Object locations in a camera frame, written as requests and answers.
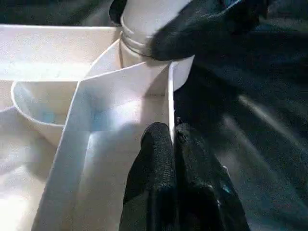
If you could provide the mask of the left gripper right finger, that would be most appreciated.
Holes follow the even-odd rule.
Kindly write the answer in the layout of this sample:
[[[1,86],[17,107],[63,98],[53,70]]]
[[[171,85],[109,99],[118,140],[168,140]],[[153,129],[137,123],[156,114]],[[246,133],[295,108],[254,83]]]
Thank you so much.
[[[180,230],[250,230],[227,168],[201,132],[188,123],[178,123],[175,146]]]

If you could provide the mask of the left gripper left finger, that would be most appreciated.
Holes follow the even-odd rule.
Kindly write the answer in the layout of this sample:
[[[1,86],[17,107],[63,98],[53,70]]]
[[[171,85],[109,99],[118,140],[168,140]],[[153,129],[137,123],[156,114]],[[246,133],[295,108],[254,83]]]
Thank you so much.
[[[154,122],[144,131],[128,173],[121,231],[177,231],[178,193],[169,128]]]

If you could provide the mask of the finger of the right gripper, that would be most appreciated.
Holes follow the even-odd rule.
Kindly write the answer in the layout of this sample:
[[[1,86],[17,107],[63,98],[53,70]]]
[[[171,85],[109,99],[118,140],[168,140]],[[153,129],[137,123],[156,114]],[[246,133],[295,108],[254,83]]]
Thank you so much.
[[[109,17],[110,20],[116,24],[121,24],[121,16],[125,9],[127,0],[113,0],[109,8]]]
[[[167,61],[221,51],[242,40],[267,14],[265,0],[192,0],[150,40],[150,56]]]

